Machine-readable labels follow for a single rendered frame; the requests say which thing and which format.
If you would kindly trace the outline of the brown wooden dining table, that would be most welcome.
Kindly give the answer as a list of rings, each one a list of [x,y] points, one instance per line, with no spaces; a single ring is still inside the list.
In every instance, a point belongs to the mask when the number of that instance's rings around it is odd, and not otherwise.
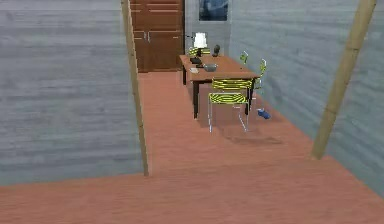
[[[203,68],[199,68],[198,73],[192,73],[191,68],[195,65],[190,61],[188,55],[180,55],[179,59],[182,63],[182,81],[186,85],[192,83],[193,91],[193,117],[198,118],[199,113],[199,88],[201,84],[211,83],[213,79],[244,79],[254,81],[259,75],[246,68],[236,60],[228,56],[213,57],[204,55],[200,58],[203,64],[216,64],[217,68],[213,72],[207,72]]]

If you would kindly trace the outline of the white shade table lamp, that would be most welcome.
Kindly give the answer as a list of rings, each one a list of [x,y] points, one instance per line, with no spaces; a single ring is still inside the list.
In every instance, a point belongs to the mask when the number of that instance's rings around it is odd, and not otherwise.
[[[194,38],[194,47],[198,49],[197,54],[195,57],[200,58],[201,57],[201,49],[207,47],[207,40],[206,40],[206,34],[202,32],[197,32],[195,34]]]

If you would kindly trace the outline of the brown wooden door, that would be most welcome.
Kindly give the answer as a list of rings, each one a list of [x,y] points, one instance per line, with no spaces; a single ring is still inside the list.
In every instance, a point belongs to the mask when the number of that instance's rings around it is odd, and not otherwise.
[[[184,51],[184,0],[129,0],[138,71],[177,71]]]

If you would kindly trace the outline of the blue framed picture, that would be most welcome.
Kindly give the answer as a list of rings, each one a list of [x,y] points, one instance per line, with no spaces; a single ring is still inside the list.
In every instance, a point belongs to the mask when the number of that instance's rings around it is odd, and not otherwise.
[[[200,0],[200,21],[226,21],[228,17],[228,0]]]

